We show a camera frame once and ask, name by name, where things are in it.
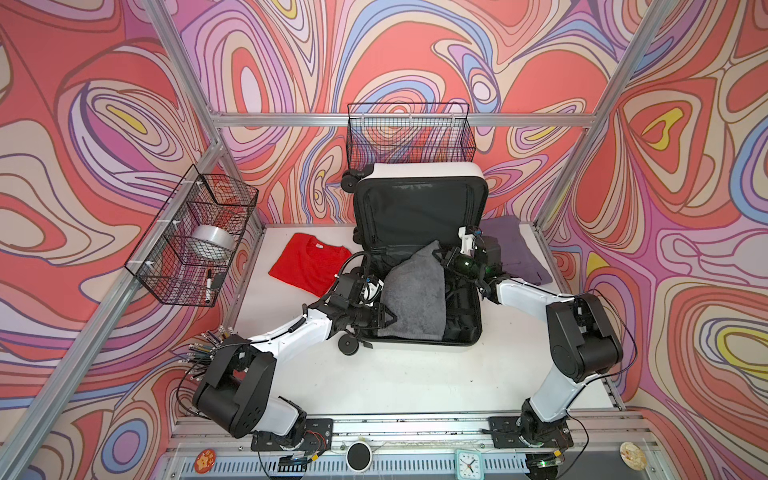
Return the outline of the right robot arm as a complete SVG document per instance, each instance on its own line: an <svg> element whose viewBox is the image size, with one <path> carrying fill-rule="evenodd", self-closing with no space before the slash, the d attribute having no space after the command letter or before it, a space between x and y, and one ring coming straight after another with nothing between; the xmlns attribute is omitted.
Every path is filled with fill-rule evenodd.
<svg viewBox="0 0 768 480"><path fill-rule="evenodd" d="M491 302L546 322L553 367L524 401L514 432L528 447L562 446L570 440L565 429L575 399L624 356L605 308L593 294L554 293L504 272L493 237L464 230L459 237L458 246L433 253L445 270L474 285Z"/></svg>

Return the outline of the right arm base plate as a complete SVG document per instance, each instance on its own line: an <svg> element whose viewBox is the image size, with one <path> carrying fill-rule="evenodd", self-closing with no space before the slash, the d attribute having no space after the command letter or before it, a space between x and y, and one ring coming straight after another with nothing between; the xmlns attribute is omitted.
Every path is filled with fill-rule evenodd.
<svg viewBox="0 0 768 480"><path fill-rule="evenodd" d="M574 445L567 420L542 422L535 415L489 417L493 445L497 449L533 448L567 450Z"/></svg>

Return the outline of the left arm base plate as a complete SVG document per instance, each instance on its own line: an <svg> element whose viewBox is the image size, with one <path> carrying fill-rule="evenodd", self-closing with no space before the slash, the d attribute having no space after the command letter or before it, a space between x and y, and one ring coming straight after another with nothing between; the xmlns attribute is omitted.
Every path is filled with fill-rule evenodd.
<svg viewBox="0 0 768 480"><path fill-rule="evenodd" d="M300 420L285 436L258 431L253 435L254 452L323 452L332 447L334 421L330 417Z"/></svg>

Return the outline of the purple trousers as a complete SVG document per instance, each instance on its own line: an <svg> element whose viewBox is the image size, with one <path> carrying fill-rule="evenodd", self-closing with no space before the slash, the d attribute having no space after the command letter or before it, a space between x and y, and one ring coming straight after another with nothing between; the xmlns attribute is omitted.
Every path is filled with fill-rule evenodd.
<svg viewBox="0 0 768 480"><path fill-rule="evenodd" d="M529 249L520 231L520 221L515 216L484 219L480 229L485 236L498 240L506 273L538 286L552 281L550 273Z"/></svg>

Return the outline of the grey towel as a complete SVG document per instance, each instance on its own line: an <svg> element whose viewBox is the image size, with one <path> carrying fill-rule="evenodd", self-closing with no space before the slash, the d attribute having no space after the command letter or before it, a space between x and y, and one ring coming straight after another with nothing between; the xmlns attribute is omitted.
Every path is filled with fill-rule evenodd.
<svg viewBox="0 0 768 480"><path fill-rule="evenodd" d="M437 240L394 267L384 280L382 303L397 317L380 337L441 341L447 321L445 273L434 253Z"/></svg>

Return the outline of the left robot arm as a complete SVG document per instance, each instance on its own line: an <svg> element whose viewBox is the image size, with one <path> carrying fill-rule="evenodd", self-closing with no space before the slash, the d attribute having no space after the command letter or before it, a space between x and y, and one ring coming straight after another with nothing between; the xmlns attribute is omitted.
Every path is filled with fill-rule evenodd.
<svg viewBox="0 0 768 480"><path fill-rule="evenodd" d="M396 323L397 315L381 301L383 287L373 275L344 273L283 326L261 336L231 334L216 342L193 395L195 411L234 438L270 434L291 446L301 443L306 412L272 394L277 367L338 333L356 350L359 334Z"/></svg>

